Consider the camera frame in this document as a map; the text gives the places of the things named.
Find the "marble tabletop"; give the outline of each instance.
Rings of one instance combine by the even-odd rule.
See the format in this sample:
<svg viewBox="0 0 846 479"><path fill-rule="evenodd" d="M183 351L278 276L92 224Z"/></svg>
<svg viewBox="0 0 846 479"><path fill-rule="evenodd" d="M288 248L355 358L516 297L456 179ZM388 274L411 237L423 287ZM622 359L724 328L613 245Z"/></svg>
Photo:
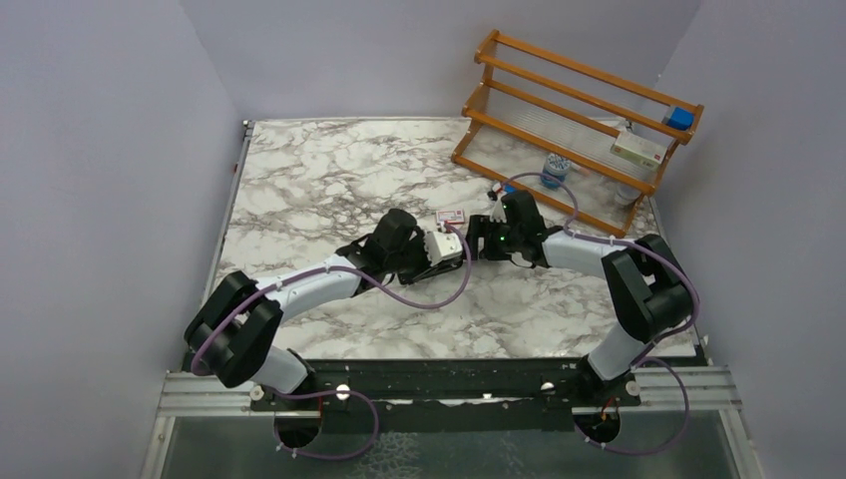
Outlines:
<svg viewBox="0 0 846 479"><path fill-rule="evenodd" d="M438 210L489 213L492 182L450 161L467 127L455 118L257 122L216 280L236 269L258 277L320 262L371 232L390 208L424 228L434 227ZM541 213L550 225L565 218L544 206ZM630 236L655 232L643 202ZM596 277L483 261L472 273L464 294L439 310L368 291L289 320L273 343L306 358L582 356L617 321L608 287ZM456 271L391 287L436 302L461 279ZM693 355L691 338L670 338L655 354Z"/></svg>

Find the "gray wall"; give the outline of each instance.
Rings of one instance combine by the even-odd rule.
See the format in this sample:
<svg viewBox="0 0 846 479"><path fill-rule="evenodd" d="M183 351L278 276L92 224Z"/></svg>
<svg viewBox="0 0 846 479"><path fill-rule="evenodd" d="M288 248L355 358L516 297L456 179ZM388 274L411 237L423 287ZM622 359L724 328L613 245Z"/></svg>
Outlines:
<svg viewBox="0 0 846 479"><path fill-rule="evenodd" d="M0 476L136 477L240 121L177 0L0 7Z"/></svg>
<svg viewBox="0 0 846 479"><path fill-rule="evenodd" d="M183 0L246 118L459 115L492 28L652 85L699 0Z"/></svg>
<svg viewBox="0 0 846 479"><path fill-rule="evenodd" d="M846 4L704 0L658 87L705 105L658 194L772 478L842 477Z"/></svg>

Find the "blue block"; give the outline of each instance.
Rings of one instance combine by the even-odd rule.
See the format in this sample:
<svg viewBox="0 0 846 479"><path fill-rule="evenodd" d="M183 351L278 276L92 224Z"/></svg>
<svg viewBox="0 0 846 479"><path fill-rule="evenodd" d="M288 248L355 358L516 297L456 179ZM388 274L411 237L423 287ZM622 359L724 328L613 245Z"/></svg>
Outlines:
<svg viewBox="0 0 846 479"><path fill-rule="evenodd" d="M684 108L673 107L672 113L664 117L663 123L668 127L686 131L693 126L693 113Z"/></svg>

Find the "wooden shelf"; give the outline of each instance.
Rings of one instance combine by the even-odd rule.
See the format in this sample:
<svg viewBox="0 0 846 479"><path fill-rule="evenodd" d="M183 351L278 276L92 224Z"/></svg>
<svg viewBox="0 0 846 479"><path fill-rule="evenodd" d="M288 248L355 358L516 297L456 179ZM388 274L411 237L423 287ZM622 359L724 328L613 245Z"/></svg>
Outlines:
<svg viewBox="0 0 846 479"><path fill-rule="evenodd" d="M516 59L515 53L529 57L529 61ZM580 220L616 236L623 236L634 218L631 208L621 209L614 202L618 184L641 192L635 206L643 196L654 194L676 148L692 139L703 111L701 105L507 37L497 30L480 44L475 60L484 64L485 70L462 110L473 121L453 153L453 160L490 178L504 180L517 173L539 172L548 152L569 158L582 169L567 178L580 202ZM556 77L559 67L566 74ZM600 88L587 88L590 83L600 84ZM600 96L601 92L617 90L634 100L618 105ZM671 128L660 119L636 111L639 101L684 108L693 113L693 126L687 131ZM600 121L586 111L602 112L613 121ZM611 153L617 136L630 126L639 128L639 135L666 147L657 172ZM521 188L532 192L539 201L572 211L566 194L547 190L540 181L525 182Z"/></svg>

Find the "water bottle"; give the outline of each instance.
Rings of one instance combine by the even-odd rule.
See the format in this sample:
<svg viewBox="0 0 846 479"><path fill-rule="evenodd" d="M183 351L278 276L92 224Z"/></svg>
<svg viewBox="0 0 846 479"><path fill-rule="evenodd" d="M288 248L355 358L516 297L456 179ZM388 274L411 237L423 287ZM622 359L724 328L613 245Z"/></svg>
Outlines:
<svg viewBox="0 0 846 479"><path fill-rule="evenodd" d="M573 162L561 155L550 153L547 155L547 161L544 163L544 173L557 178L561 183L563 183L564 179L567 177L567 171L570 169L570 165L572 164ZM545 177L541 177L541 183L551 190L560 188L558 183Z"/></svg>

